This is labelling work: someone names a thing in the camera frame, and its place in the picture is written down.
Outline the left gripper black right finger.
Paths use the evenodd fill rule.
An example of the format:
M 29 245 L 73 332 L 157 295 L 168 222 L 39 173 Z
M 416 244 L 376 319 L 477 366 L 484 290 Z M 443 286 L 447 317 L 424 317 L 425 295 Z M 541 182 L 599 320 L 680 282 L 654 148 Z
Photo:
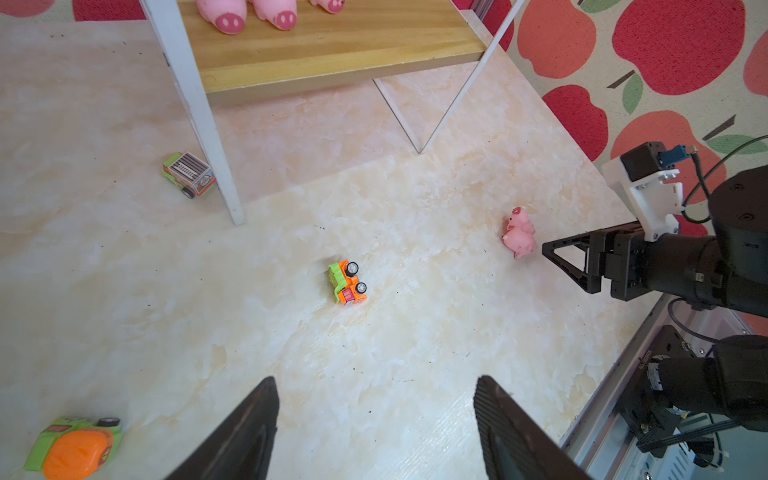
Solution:
M 492 377 L 477 380 L 473 407 L 490 479 L 589 479 Z

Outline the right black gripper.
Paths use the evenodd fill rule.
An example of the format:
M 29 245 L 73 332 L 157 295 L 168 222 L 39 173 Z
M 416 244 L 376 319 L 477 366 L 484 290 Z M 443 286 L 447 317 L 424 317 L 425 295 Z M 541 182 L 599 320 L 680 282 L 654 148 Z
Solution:
M 699 308 L 767 315 L 767 168 L 744 170 L 708 200 L 715 234 L 665 234 L 647 242 L 639 283 Z M 543 256 L 584 292 L 600 293 L 605 235 L 595 232 L 545 242 Z

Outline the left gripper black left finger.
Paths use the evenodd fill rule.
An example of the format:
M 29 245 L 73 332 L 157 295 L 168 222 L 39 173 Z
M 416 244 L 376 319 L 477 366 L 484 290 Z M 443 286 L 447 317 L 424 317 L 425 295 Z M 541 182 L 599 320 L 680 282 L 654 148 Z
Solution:
M 168 477 L 266 479 L 279 406 L 275 378 L 266 377 Z

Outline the pink pig toy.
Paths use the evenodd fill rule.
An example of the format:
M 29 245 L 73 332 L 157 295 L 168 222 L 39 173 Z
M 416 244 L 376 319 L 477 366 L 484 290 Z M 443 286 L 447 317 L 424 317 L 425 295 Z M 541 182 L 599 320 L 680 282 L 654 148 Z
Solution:
M 515 207 L 513 209 L 512 213 L 508 217 L 506 229 L 508 231 L 513 229 L 520 229 L 521 231 L 531 235 L 536 233 L 533 223 L 522 207 Z
M 503 245 L 513 252 L 515 259 L 520 259 L 533 253 L 537 248 L 534 235 L 521 228 L 508 230 L 502 237 Z
M 221 33 L 237 35 L 245 28 L 245 0 L 197 0 L 196 6 L 201 17 Z
M 292 30 L 297 23 L 296 0 L 251 0 L 257 18 L 281 31 Z
M 330 14 L 338 14 L 345 6 L 345 0 L 309 0 L 313 6 L 319 6 Z

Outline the wooden two-tier white-frame shelf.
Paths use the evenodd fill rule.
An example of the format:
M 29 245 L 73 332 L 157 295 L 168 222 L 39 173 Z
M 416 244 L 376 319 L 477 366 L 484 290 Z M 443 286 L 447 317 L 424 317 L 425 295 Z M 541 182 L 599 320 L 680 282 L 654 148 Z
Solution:
M 373 81 L 417 153 L 421 143 L 386 90 L 385 77 L 474 63 L 442 115 L 442 129 L 491 59 L 522 7 L 513 2 L 490 42 L 476 33 L 482 20 L 450 1 L 363 1 L 350 16 L 330 19 L 299 7 L 309 23 L 297 32 L 226 37 L 207 27 L 191 1 L 144 1 L 141 6 L 162 48 L 202 152 L 209 160 L 232 222 L 245 211 L 218 133 L 213 104 L 270 99 Z

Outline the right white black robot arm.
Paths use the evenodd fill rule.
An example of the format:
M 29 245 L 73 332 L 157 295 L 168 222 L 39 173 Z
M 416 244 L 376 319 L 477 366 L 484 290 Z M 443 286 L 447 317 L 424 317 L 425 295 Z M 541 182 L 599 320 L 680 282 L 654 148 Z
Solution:
M 767 314 L 767 169 L 742 171 L 710 195 L 712 236 L 642 239 L 639 222 L 546 242 L 542 253 L 587 293 L 611 281 L 629 301 L 651 291 L 697 310 L 722 307 Z M 731 336 L 708 358 L 664 359 L 650 369 L 658 391 L 683 411 L 724 415 L 750 430 L 767 428 L 767 343 Z

